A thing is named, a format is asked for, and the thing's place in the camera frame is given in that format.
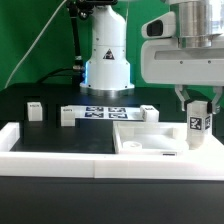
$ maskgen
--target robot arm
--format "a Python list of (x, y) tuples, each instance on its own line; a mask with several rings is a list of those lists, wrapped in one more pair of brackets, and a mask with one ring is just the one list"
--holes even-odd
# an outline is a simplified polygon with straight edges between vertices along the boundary
[(186, 85), (214, 86), (211, 107), (217, 113), (224, 86), (221, 1), (162, 2), (170, 5), (170, 12), (142, 27), (143, 37), (155, 39), (142, 48), (143, 78), (148, 83), (174, 84), (183, 110), (189, 99)]

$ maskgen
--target white robot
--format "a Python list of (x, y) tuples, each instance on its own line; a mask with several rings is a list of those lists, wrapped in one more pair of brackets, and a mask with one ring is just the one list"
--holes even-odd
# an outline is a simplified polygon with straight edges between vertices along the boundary
[[(224, 35), (220, 0), (161, 0), (170, 12), (146, 23), (141, 70), (147, 83), (174, 84), (188, 114), (188, 142), (202, 144), (211, 134), (224, 86)], [(187, 85), (213, 86), (212, 102), (191, 102)]]
[(130, 64), (126, 60), (126, 21), (113, 11), (111, 5), (116, 3), (117, 0), (77, 1), (80, 16), (92, 14), (93, 18), (92, 57), (80, 84), (83, 93), (106, 97), (133, 93)]

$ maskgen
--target black surface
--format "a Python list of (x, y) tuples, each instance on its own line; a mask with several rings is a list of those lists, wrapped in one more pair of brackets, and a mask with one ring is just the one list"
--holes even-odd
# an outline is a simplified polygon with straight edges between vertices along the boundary
[(0, 178), (2, 224), (221, 224), (224, 185), (206, 181)]

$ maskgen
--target warning label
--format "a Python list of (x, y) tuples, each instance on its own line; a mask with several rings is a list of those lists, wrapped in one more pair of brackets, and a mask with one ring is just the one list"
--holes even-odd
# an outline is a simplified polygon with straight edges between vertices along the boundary
[(111, 51), (110, 49), (107, 51), (107, 53), (105, 54), (105, 56), (104, 56), (103, 59), (107, 59), (107, 60), (115, 60), (115, 59), (114, 59), (114, 55), (113, 55), (113, 53), (112, 53), (112, 51)]

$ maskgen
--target small white block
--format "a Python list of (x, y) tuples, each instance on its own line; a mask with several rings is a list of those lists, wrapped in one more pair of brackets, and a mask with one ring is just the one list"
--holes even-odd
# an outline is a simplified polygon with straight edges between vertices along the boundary
[(212, 115), (207, 113), (207, 102), (194, 101), (187, 105), (187, 124), (187, 141), (192, 149), (210, 141)]
[(75, 109), (73, 106), (61, 107), (61, 126), (75, 126)]
[(40, 102), (27, 103), (28, 120), (29, 121), (42, 121), (43, 120), (43, 108)]
[(142, 105), (140, 114), (144, 122), (159, 122), (159, 111), (151, 105)]

